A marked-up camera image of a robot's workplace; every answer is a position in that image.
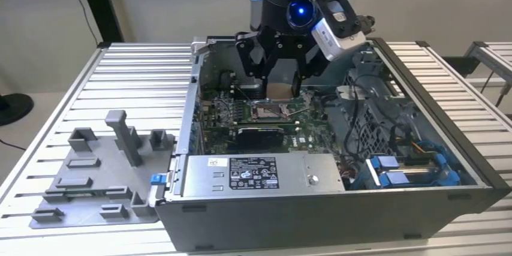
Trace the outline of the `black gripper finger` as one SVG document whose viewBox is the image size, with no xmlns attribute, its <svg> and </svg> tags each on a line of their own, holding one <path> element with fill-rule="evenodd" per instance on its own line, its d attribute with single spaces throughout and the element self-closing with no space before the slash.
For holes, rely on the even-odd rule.
<svg viewBox="0 0 512 256">
<path fill-rule="evenodd" d="M 307 60 L 307 50 L 302 44 L 298 44 L 295 52 L 295 60 L 298 63 L 298 70 L 294 75 L 294 82 L 291 92 L 295 97 L 300 94 L 302 82 L 311 76 L 320 76 L 330 65 L 331 61 L 326 58 L 322 50 L 318 50 L 311 60 Z"/>
<path fill-rule="evenodd" d="M 262 80 L 259 94 L 260 98 L 266 98 L 270 74 L 282 51 L 282 39 L 280 37 L 263 36 L 260 43 L 258 32 L 239 32 L 235 35 L 235 46 L 246 75 Z"/>
</svg>

